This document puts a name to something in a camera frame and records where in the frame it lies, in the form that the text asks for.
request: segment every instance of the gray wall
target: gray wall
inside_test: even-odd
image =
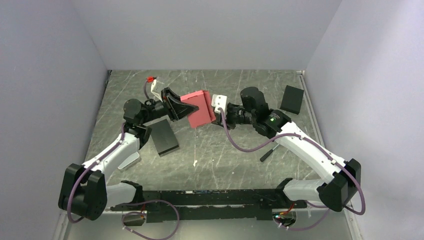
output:
[[[304,70],[341,0],[73,0],[108,69]]]
[[[0,239],[53,236],[63,174],[84,159],[105,78],[70,1],[2,1]]]
[[[367,240],[424,239],[423,6],[343,0],[306,69],[327,147],[362,164]]]

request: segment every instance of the red box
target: red box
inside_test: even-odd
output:
[[[183,103],[199,107],[197,111],[188,115],[188,122],[193,129],[216,120],[209,91],[195,91],[181,96],[180,99]]]

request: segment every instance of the black rectangular block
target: black rectangular block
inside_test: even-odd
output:
[[[177,138],[167,119],[156,122],[149,126],[151,138],[153,139],[159,157],[173,152],[179,148]]]
[[[302,99],[304,97],[304,91],[302,89],[289,86],[285,87],[284,95],[279,109],[299,114],[301,112]]]

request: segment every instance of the red connector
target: red connector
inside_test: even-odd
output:
[[[148,83],[151,83],[156,79],[156,77],[155,76],[148,76],[146,79],[147,79]]]

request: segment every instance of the scratched metal surface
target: scratched metal surface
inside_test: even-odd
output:
[[[297,211],[298,222],[294,228],[303,228],[314,224],[324,210]],[[66,240],[141,240],[139,236],[122,230],[121,214],[102,214],[95,221],[84,221],[80,224],[69,224],[64,239]],[[161,223],[145,223],[143,226],[132,226],[135,231],[160,239],[169,235],[175,228],[176,221]],[[170,240],[352,240],[348,222],[344,212],[331,211],[319,224],[308,231],[287,231],[278,228],[273,221],[258,221],[254,218],[183,220],[178,231]]]
[[[143,84],[148,76],[158,76],[175,93],[185,95],[197,90],[228,96],[241,104],[240,91],[255,86],[263,91],[270,108],[278,108],[286,85],[302,88],[293,70],[143,70],[113,71],[107,85],[93,130],[86,160],[106,148],[119,134],[124,102],[137,98],[144,102]],[[306,98],[299,115],[287,113],[314,140],[313,122]],[[208,124],[190,128],[187,119],[172,122],[180,149],[159,157],[150,140],[140,151],[141,159],[116,170],[108,181],[136,182],[145,190],[212,190],[275,188],[285,178],[318,179],[319,176],[295,154],[280,146],[265,162],[259,158],[274,144],[252,153],[235,149],[224,129]],[[230,132],[243,148],[254,148],[267,140],[249,125]]]

